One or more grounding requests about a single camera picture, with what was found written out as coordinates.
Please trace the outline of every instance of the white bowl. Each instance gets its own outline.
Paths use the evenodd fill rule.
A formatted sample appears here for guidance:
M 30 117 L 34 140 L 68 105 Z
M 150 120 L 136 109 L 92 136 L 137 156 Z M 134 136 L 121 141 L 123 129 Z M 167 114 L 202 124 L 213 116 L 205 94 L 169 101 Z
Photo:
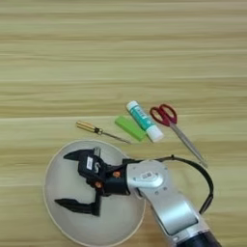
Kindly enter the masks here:
M 135 195 L 102 198 L 99 217 L 71 212 L 54 200 L 76 199 L 80 203 L 95 200 L 95 190 L 77 173 L 78 162 L 65 160 L 71 151 L 101 148 L 102 159 L 111 165 L 122 164 L 127 156 L 119 149 L 95 140 L 76 141 L 64 146 L 51 160 L 43 187 L 43 197 L 50 217 L 68 238 L 85 246 L 115 246 L 129 239 L 140 227 L 145 200 Z

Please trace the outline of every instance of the robotic arm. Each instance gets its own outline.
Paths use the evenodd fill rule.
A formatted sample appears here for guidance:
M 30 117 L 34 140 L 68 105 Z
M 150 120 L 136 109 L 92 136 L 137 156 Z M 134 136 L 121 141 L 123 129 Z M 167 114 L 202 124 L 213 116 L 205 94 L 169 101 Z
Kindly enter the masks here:
M 156 160 L 128 164 L 130 193 L 146 198 L 171 247 L 220 247 L 205 220 L 177 191 L 167 167 Z
M 120 166 L 111 166 L 100 158 L 100 148 L 74 151 L 64 158 L 79 161 L 78 173 L 96 190 L 96 200 L 86 205 L 74 199 L 58 199 L 55 200 L 58 205 L 73 212 L 99 216 L 102 196 L 134 193 L 149 201 L 170 247 L 221 246 L 201 214 L 174 187 L 163 163 L 127 159 Z

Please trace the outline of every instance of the screwdriver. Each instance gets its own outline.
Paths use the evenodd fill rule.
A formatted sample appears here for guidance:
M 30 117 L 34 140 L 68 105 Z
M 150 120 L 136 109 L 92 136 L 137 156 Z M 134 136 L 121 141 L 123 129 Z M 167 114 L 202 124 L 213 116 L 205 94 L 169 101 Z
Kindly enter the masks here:
M 119 141 L 122 141 L 122 142 L 125 142 L 125 143 L 128 143 L 128 144 L 131 144 L 131 142 L 121 138 L 121 137 L 118 137 L 116 135 L 112 135 L 112 134 L 109 134 L 107 132 L 105 132 L 102 128 L 99 128 L 99 127 L 96 127 L 90 123 L 85 123 L 85 122 L 82 122 L 82 121 L 77 121 L 76 122 L 76 126 L 79 127 L 79 128 L 82 128 L 82 129 L 85 129 L 85 130 L 88 130 L 90 132 L 93 132 L 93 133 L 96 133 L 98 135 L 107 135 L 107 136 L 110 136 L 112 138 L 115 138 Z

